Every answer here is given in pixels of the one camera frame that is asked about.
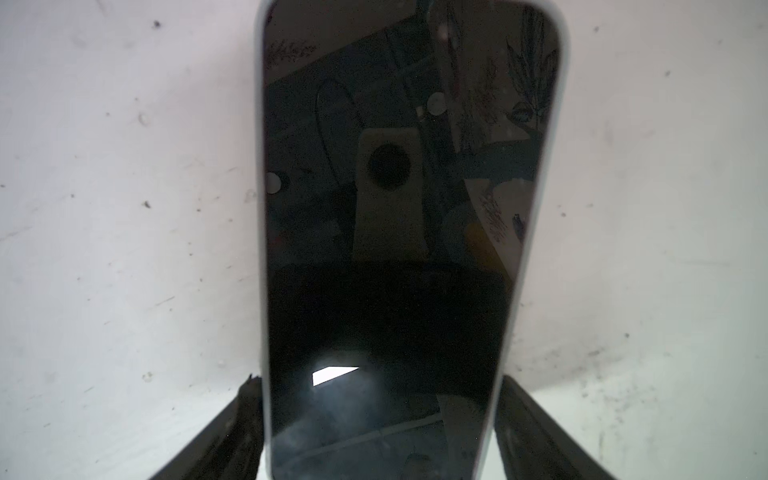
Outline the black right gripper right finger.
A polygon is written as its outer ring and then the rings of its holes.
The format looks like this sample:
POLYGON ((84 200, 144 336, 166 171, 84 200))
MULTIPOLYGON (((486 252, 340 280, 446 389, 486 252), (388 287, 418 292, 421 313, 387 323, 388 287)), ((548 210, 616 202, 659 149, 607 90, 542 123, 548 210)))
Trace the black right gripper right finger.
POLYGON ((508 375, 501 380, 494 431, 508 479, 614 479, 508 375))

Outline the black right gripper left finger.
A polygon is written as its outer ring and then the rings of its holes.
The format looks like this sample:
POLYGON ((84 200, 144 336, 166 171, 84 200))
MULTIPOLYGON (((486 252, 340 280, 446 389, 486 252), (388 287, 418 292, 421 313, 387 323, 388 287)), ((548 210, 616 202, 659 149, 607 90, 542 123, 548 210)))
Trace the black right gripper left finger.
POLYGON ((262 379, 249 376, 236 397, 155 479, 255 479, 264 446, 262 379))

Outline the phone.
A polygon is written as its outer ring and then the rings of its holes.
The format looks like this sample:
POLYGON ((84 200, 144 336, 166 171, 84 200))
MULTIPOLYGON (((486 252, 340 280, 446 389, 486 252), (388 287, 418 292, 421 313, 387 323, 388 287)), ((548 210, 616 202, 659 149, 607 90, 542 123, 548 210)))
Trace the phone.
POLYGON ((560 79, 540 1, 267 1, 273 479, 474 479, 560 79))

